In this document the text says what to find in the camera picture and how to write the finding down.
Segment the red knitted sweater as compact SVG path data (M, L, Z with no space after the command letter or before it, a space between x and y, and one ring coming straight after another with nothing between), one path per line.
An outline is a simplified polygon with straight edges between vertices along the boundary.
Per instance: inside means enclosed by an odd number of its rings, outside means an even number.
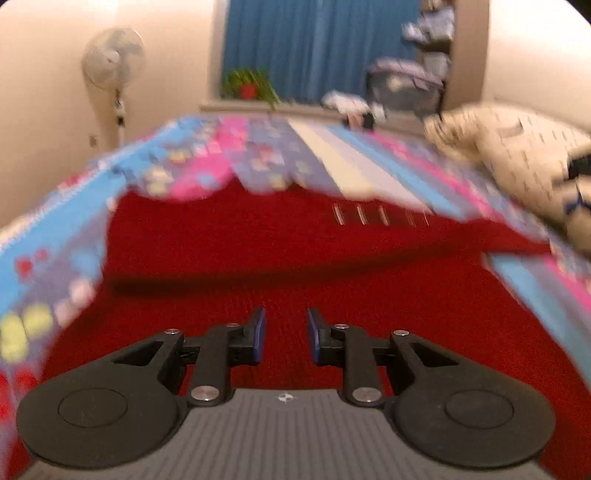
M297 186L256 195L231 182L188 202L130 192L109 223L97 292L58 336L39 385L167 329L190 338L245 324L256 308L266 312L262 358L231 368L228 401L191 410L137 461L68 469L35 459L18 434L12 457L26 467L13 479L586 479L589 387L490 265L549 254L548 242L495 220ZM315 364L311 308L376 338L407 330L530 385L554 410L551 440L503 469L427 457L381 410L342 398L339 367Z

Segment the dark clothes on sill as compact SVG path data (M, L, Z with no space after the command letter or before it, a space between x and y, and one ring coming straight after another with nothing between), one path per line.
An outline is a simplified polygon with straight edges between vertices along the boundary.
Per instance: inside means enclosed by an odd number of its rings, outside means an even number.
M349 130L373 131L375 128L375 117L370 112L346 113L342 119L342 125Z

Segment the white clothes pile on sill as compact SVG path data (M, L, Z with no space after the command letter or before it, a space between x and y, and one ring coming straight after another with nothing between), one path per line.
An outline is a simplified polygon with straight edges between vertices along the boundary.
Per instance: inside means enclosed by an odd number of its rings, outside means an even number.
M382 104L367 102L358 95L346 94L337 90L329 91L322 96L321 104L325 108L334 109L343 118L370 113L377 122L384 122L387 119L387 114Z

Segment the colourful striped bed blanket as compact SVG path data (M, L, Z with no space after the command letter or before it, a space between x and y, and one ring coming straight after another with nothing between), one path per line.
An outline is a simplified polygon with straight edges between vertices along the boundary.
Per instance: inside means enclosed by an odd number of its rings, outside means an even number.
M1 232L1 475L17 477L16 410L39 381L55 338L101 279L105 232L130 188L157 198L200 198L231 179L270 192L297 182L331 194L376 194L457 220L506 222L548 239L543 260L495 256L492 271L532 309L583 375L590 372L590 263L561 235L503 195L478 170L424 140L349 133L280 117L175 120L63 181Z

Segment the cream patterned pillow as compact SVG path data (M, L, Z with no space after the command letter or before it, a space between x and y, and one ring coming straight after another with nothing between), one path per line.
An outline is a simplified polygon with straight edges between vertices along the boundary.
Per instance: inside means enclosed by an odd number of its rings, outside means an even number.
M531 109L481 103L432 115L425 137L449 159L488 173L499 190L590 253L590 134Z

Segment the wooden bookshelf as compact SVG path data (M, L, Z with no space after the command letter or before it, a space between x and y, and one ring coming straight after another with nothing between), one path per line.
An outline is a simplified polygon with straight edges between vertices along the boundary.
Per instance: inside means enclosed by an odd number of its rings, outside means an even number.
M484 98L484 83L490 30L490 2L485 0L447 1L455 11L455 32L452 39L410 43L420 51L444 53L451 65L445 77L445 89L439 110L452 110Z

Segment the clear plastic storage bin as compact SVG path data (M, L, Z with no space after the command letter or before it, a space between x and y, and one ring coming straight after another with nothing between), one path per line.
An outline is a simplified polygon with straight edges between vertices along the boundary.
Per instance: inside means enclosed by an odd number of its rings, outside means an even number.
M367 95L388 112L424 118L441 111L443 80L415 61L377 59L367 70Z

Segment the white standing fan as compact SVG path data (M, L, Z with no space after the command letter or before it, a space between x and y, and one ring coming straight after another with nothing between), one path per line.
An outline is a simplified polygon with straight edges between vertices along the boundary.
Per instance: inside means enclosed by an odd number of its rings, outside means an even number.
M117 144L125 144L125 88L138 78L145 65L144 44L132 28L115 27L98 33L82 56L84 77L96 88L112 96L117 128Z

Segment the green plant in red pot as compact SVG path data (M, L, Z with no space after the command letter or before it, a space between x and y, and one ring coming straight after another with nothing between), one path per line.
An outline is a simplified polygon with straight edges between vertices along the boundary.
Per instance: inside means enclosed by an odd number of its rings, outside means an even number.
M225 99L266 102L274 109L280 102L266 72L252 69L233 69L223 78L221 96Z

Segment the blue window curtain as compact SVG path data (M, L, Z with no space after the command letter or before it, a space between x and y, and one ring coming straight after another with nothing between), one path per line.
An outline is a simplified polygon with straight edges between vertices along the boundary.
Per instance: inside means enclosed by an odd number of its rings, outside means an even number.
M413 59L402 27L417 20L409 0L231 1L222 74L260 71L281 99L318 103L332 90L363 96L377 59Z

